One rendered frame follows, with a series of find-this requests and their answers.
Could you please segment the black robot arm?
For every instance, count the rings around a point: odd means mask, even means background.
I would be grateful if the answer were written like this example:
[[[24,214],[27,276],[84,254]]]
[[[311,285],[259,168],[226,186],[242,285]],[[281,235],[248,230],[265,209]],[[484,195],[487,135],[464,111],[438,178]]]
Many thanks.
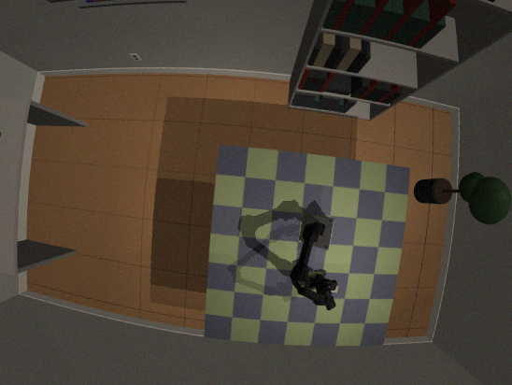
[[[303,231],[304,245],[302,247],[299,262],[292,270],[291,281],[299,294],[313,300],[314,304],[318,306],[326,306],[326,309],[330,310],[336,307],[334,298],[331,296],[332,291],[326,285],[321,286],[320,289],[316,287],[317,292],[309,290],[310,279],[308,276],[309,269],[307,268],[312,244],[313,242],[318,241],[319,235],[323,235],[325,226],[319,222],[306,224]],[[304,281],[306,286],[301,287],[301,284],[298,281]]]

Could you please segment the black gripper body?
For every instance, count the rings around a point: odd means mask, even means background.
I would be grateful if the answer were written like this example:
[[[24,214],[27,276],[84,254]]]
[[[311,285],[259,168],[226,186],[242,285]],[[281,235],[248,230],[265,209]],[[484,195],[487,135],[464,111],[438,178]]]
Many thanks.
[[[318,287],[318,288],[320,289],[320,287],[321,287],[321,286],[326,285],[326,286],[330,287],[330,290],[331,290],[331,291],[334,291],[334,290],[335,290],[335,287],[336,287],[336,285],[337,285],[337,281],[336,281],[336,280],[332,280],[332,282],[330,282],[330,281],[328,281],[328,280],[325,280],[325,281],[324,281],[324,280],[317,281],[317,280],[315,280],[315,279],[314,279],[314,278],[312,278],[312,277],[309,277],[309,279],[310,279],[309,288],[311,288],[311,289],[312,289],[313,287],[314,287],[314,288]]]

